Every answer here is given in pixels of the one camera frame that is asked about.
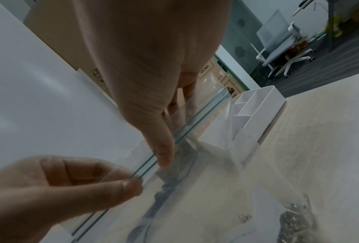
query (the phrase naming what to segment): wooden table surface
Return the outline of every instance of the wooden table surface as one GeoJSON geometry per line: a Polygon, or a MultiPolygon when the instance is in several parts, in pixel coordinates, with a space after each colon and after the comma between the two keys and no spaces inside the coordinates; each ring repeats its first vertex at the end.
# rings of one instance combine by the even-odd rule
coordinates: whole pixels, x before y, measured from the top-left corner
{"type": "Polygon", "coordinates": [[[359,242],[359,74],[290,97],[260,142],[333,243],[359,242]]]}

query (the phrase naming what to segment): desk leg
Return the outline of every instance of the desk leg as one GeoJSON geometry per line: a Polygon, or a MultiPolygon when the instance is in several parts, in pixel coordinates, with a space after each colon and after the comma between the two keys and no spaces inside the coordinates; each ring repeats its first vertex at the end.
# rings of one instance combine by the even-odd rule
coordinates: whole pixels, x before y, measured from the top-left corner
{"type": "Polygon", "coordinates": [[[329,52],[334,50],[334,1],[328,0],[329,3],[329,27],[327,34],[329,35],[329,52]]]}

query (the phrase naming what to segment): white desk organizer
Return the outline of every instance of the white desk organizer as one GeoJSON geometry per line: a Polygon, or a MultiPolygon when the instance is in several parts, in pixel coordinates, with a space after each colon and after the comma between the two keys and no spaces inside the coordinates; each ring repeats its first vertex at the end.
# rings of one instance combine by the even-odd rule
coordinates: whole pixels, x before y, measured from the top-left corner
{"type": "Polygon", "coordinates": [[[220,112],[198,141],[216,156],[243,161],[286,100],[274,86],[269,86],[244,92],[234,101],[232,107],[220,112]],[[229,112],[234,113],[232,122],[227,121],[229,112]],[[233,134],[226,136],[230,126],[233,134]]]}

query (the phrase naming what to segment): ziplock bag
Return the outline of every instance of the ziplock bag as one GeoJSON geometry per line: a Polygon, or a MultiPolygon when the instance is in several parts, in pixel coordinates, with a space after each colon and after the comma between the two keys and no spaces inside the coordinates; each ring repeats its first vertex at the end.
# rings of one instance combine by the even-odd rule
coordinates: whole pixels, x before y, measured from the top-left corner
{"type": "Polygon", "coordinates": [[[307,197],[269,162],[242,130],[230,94],[213,76],[167,118],[178,147],[160,169],[146,143],[123,164],[144,180],[139,197],[75,219],[78,242],[308,242],[307,197]]]}

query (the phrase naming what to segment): white office chair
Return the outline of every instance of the white office chair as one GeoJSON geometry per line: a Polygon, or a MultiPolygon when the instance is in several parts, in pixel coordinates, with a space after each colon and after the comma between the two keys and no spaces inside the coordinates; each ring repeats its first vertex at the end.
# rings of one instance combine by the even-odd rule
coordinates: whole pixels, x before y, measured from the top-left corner
{"type": "MultiPolygon", "coordinates": [[[[268,22],[260,28],[257,35],[262,42],[264,49],[259,52],[256,59],[263,62],[262,66],[264,67],[270,65],[271,62],[287,52],[301,38],[300,29],[295,26],[294,22],[289,25],[279,10],[277,10],[268,22]],[[270,53],[267,59],[262,56],[264,51],[270,53]]],[[[275,76],[278,76],[283,72],[285,77],[289,78],[290,76],[288,73],[293,63],[304,60],[315,60],[315,57],[313,56],[305,56],[309,52],[314,53],[315,50],[308,49],[292,59],[286,56],[287,63],[275,74],[275,76]]],[[[274,75],[273,73],[275,70],[276,69],[271,67],[269,77],[274,75]]]]}

